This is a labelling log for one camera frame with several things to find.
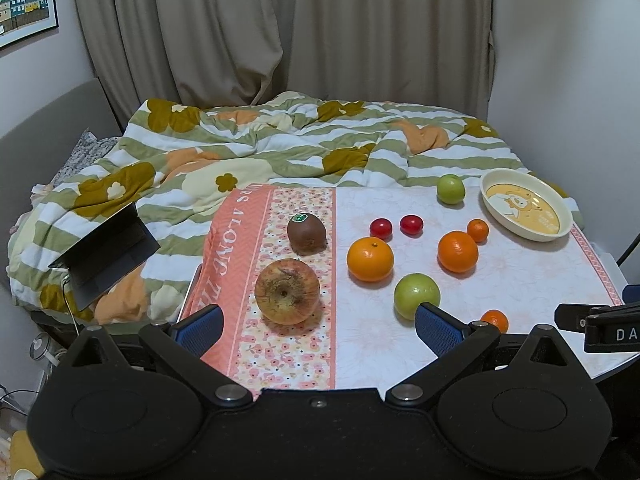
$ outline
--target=beige curtain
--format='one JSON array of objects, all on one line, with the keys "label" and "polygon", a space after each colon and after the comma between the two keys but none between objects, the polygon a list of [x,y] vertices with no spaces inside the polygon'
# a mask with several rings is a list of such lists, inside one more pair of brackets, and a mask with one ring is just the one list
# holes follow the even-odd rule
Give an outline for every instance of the beige curtain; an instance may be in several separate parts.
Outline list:
[{"label": "beige curtain", "polygon": [[121,124],[165,98],[258,102],[282,56],[271,0],[76,0],[95,71]]},{"label": "beige curtain", "polygon": [[284,51],[281,88],[486,118],[492,0],[272,1]]},{"label": "beige curtain", "polygon": [[486,117],[491,0],[76,0],[121,123],[160,97],[199,107],[314,97]]}]

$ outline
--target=orange fruit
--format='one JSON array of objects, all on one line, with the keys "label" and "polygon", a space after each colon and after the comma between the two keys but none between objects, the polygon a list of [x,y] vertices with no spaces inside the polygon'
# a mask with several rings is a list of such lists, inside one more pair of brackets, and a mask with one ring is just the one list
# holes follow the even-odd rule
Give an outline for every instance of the orange fruit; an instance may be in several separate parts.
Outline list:
[{"label": "orange fruit", "polygon": [[509,320],[499,310],[487,310],[484,314],[482,314],[480,320],[497,326],[500,332],[503,334],[509,329]]},{"label": "orange fruit", "polygon": [[452,231],[438,243],[438,260],[451,272],[467,272],[478,261],[478,246],[468,234]]},{"label": "orange fruit", "polygon": [[384,280],[394,268],[394,253],[375,236],[356,240],[347,252],[347,267],[363,282]]},{"label": "orange fruit", "polygon": [[484,220],[476,218],[466,226],[466,233],[471,236],[477,244],[479,244],[480,242],[484,242],[488,237],[489,226]]}]

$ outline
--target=pink checkered trim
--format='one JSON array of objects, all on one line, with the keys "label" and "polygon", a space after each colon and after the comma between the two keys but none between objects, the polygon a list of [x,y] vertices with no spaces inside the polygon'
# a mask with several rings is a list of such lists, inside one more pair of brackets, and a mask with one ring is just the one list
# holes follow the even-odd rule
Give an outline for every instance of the pink checkered trim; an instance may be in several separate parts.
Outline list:
[{"label": "pink checkered trim", "polygon": [[613,286],[613,283],[611,283],[611,279],[607,274],[607,271],[602,266],[600,259],[596,256],[596,253],[593,252],[593,249],[591,248],[590,243],[587,241],[587,238],[584,237],[582,231],[580,231],[580,229],[578,229],[575,224],[571,228],[571,234],[574,236],[575,241],[578,242],[578,245],[580,245],[580,247],[582,248],[582,252],[584,253],[584,255],[590,261],[591,265],[593,266],[593,270],[596,271],[596,274],[600,278],[600,281],[604,285],[604,288],[607,289],[607,294],[609,295],[609,298],[613,305],[622,304],[622,300],[620,300],[618,292]]}]

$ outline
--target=striped blanket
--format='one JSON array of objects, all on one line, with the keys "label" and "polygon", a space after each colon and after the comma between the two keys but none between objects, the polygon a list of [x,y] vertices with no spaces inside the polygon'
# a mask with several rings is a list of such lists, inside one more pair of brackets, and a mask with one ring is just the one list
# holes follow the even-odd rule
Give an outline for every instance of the striped blanket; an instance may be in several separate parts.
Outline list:
[{"label": "striped blanket", "polygon": [[[475,181],[491,168],[527,171],[491,126],[445,108],[297,92],[210,110],[149,99],[104,158],[21,222],[10,243],[12,292],[18,304],[58,318],[66,298],[82,322],[175,320],[213,215],[235,188],[434,186],[443,174]],[[133,201],[161,247],[78,312],[63,271],[48,266]]]}]

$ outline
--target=white wall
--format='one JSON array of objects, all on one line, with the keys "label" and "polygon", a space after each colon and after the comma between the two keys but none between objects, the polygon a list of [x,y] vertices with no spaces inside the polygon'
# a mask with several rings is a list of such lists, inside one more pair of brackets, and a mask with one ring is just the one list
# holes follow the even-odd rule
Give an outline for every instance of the white wall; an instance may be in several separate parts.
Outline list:
[{"label": "white wall", "polygon": [[0,136],[94,77],[74,0],[56,0],[58,28],[0,50]]},{"label": "white wall", "polygon": [[[640,0],[494,0],[488,121],[617,258],[640,231]],[[623,265],[640,283],[640,248]]]},{"label": "white wall", "polygon": [[[56,0],[56,7],[57,29],[0,51],[0,136],[94,76],[74,0]],[[0,286],[0,384],[8,389],[37,388],[41,371],[29,358],[28,351],[38,332],[26,311],[13,306]],[[13,433],[23,424],[23,417],[2,410],[0,436]]]}]

